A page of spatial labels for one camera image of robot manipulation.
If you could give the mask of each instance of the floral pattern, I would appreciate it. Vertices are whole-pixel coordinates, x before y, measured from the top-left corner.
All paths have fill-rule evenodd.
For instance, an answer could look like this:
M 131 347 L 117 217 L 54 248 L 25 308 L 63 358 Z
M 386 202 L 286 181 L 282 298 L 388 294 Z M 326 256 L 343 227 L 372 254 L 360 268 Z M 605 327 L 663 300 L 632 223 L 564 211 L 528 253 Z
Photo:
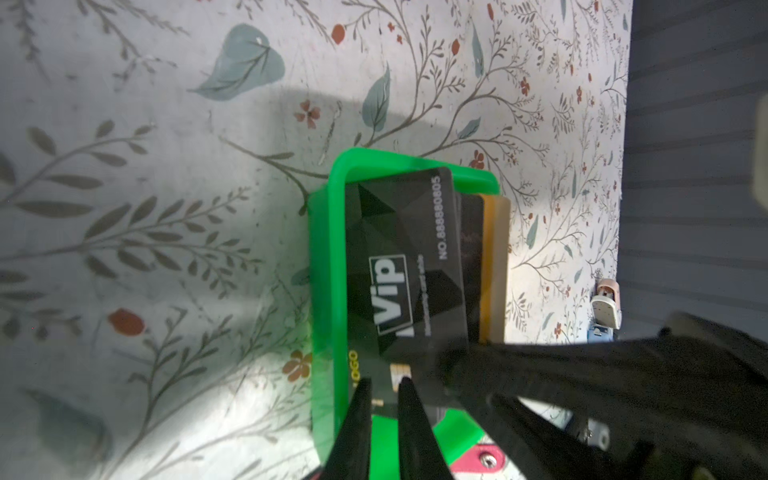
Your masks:
M 353 146 L 496 175 L 506 340 L 586 338 L 631 0 L 7 3 L 1 477 L 314 468 L 307 198 Z

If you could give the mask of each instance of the screw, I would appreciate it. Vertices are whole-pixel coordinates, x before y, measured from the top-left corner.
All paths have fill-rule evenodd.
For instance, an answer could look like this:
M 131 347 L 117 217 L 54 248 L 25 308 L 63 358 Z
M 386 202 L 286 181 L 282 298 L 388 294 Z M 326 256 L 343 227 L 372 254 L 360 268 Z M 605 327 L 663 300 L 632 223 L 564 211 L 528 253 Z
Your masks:
M 496 457 L 486 452 L 480 455 L 480 464 L 488 469 L 496 466 Z

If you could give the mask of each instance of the white plastic part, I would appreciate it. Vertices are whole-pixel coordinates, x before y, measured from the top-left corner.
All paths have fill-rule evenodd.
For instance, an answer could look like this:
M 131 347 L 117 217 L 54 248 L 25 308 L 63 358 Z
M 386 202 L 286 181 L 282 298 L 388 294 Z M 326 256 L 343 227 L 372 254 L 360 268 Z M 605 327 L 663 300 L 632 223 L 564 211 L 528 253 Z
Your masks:
M 621 311 L 616 308 L 616 303 L 611 298 L 605 295 L 593 296 L 592 309 L 596 324 L 612 329 L 621 328 Z
M 600 423 L 597 420 L 589 419 L 587 428 L 590 435 L 587 437 L 587 445 L 593 445 L 606 452 L 611 446 L 611 430 L 608 425 Z

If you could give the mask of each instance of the green plastic tray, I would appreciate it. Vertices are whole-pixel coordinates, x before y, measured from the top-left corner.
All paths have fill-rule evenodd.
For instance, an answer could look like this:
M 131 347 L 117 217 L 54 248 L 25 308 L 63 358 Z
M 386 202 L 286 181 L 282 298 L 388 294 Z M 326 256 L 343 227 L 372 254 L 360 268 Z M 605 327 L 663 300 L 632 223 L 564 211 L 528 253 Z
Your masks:
M 344 186 L 435 167 L 451 169 L 458 191 L 467 194 L 499 193 L 496 177 L 487 171 L 385 151 L 353 148 L 336 159 L 328 184 L 310 195 L 310 278 L 314 317 L 312 421 L 321 462 L 327 460 L 349 406 Z M 398 478 L 397 420 L 374 415 L 372 428 L 370 478 Z M 449 465 L 483 435 L 475 421 L 459 410 L 449 410 L 434 431 Z

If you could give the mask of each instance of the stack of cards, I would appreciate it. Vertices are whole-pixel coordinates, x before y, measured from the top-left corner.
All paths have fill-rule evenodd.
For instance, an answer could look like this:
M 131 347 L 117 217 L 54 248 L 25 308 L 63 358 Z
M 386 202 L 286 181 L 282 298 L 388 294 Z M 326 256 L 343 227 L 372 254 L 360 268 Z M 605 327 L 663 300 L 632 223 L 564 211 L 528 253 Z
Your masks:
M 374 413 L 396 417 L 409 376 L 432 421 L 458 406 L 435 361 L 503 342 L 509 211 L 504 197 L 455 191 L 445 167 L 347 186 L 350 397 L 370 377 Z

